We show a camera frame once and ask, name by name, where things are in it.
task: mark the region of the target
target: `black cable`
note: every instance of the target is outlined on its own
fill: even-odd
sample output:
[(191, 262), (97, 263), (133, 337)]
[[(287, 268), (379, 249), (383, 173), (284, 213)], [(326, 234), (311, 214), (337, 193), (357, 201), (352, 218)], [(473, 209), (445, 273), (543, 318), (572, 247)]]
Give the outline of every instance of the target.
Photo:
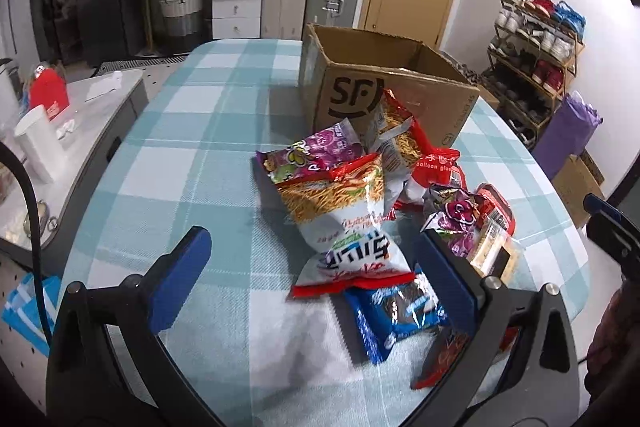
[(42, 268), (40, 267), (40, 216), (38, 215), (38, 201), (36, 194), (33, 192), (33, 185), (24, 166), (18, 160), (11, 149), (0, 142), (0, 163), (9, 169), (11, 174), (15, 176), (18, 185), (22, 190), (24, 201), (27, 204), (27, 214), (29, 216), (29, 228), (31, 230), (31, 262), (33, 263), (33, 285), (36, 292), (36, 305), (38, 307), (38, 315), (40, 316), (40, 324), (47, 344), (51, 345), (51, 329), (49, 328), (49, 319), (44, 307), (44, 290), (42, 289)]

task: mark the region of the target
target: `purple bag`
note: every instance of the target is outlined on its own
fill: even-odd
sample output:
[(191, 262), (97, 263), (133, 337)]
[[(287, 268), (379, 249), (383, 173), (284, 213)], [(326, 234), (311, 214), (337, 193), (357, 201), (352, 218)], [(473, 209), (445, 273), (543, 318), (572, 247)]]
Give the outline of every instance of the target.
[(577, 91), (564, 97), (532, 152), (549, 180), (556, 177), (570, 155), (582, 154), (601, 123), (598, 112), (586, 105)]

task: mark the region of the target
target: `cardboard box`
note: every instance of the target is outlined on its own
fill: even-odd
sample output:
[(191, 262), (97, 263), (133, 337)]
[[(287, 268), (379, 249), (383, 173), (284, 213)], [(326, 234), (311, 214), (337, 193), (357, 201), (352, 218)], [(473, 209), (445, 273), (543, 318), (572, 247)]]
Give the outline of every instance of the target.
[(583, 227), (591, 217), (582, 207), (584, 197), (592, 192), (605, 199), (598, 182), (582, 159), (576, 156), (569, 157), (552, 184), (577, 229)]
[(388, 88), (436, 146), (452, 145), (479, 95), (421, 42), (318, 25), (305, 29), (299, 85), (313, 132), (349, 118), (363, 134)]
[(494, 111), (497, 111), (498, 107), (500, 107), (500, 100), (495, 98), (495, 96), (492, 95), (491, 91), (489, 91), (485, 87), (478, 86), (478, 89), (480, 91), (480, 96), (482, 96), (482, 99), (486, 103), (488, 103)]

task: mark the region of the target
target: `table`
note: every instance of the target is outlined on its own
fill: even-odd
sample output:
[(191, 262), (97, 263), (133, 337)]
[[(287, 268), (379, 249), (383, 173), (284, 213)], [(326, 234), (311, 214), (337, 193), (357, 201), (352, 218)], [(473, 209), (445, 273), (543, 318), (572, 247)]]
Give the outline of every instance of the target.
[[(342, 296), (290, 301), (311, 255), (254, 161), (305, 136), (300, 42), (203, 44), (169, 77), (105, 172), (69, 256), (63, 287), (116, 285), (144, 273), (191, 225), (209, 229), (211, 260), (161, 338), (186, 378), (228, 425), (398, 425), (427, 391), (410, 390), (433, 336), (394, 346), (373, 366)], [(574, 318), (588, 295), (587, 254), (527, 150), (481, 99), (455, 142), (468, 185), (489, 181), (511, 202), (526, 247), (514, 287), (561, 287)], [(385, 227), (407, 257), (417, 223)], [(116, 350), (140, 397), (140, 377)], [(478, 398), (497, 383), (487, 375)]]
[[(58, 218), (58, 227), (45, 230), (42, 242), (42, 269), (46, 275), (62, 276), (66, 258), (78, 231), (94, 188), (100, 181), (115, 150), (147, 104), (142, 70), (122, 73), (122, 87), (85, 102), (89, 88), (107, 75), (95, 76), (66, 86), (69, 106), (52, 123), (60, 126), (73, 118), (76, 130), (65, 136), (62, 147), (67, 155), (65, 172), (53, 183), (43, 183), (31, 171), (27, 172), (38, 200), (49, 205), (49, 215)], [(26, 214), (24, 197), (17, 183), (0, 204), (0, 251), (14, 261), (31, 268), (31, 241), (22, 231)], [(20, 230), (16, 241), (4, 237), (7, 229)]]

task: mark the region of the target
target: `red sneaker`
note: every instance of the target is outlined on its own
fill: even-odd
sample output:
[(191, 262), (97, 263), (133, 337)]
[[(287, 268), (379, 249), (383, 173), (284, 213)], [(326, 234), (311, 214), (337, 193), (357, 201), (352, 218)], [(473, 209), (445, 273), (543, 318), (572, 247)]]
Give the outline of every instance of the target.
[(533, 4), (535, 4), (537, 12), (545, 17), (550, 18), (556, 11), (556, 5), (552, 0), (533, 0)]
[(546, 60), (539, 60), (531, 78), (540, 85), (544, 84), (546, 76), (549, 74), (549, 67), (550, 64)]
[(543, 86), (552, 95), (556, 95), (564, 88), (564, 73), (560, 68), (548, 65), (545, 85)]

